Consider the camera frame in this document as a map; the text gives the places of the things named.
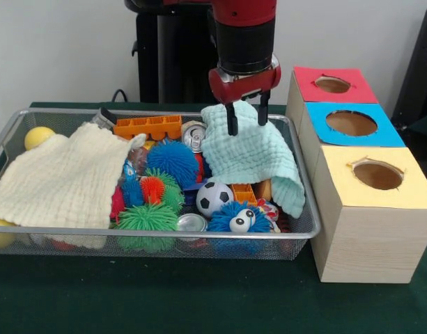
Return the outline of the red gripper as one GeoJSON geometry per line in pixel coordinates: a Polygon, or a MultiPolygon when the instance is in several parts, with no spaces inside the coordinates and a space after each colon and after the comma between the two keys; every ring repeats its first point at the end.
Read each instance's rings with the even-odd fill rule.
{"type": "Polygon", "coordinates": [[[281,67],[279,65],[249,76],[232,76],[219,67],[209,71],[208,81],[212,94],[218,102],[225,104],[230,136],[238,134],[238,119],[235,116],[232,102],[261,93],[258,124],[265,126],[268,121],[270,90],[279,84],[280,79],[281,67]]]}

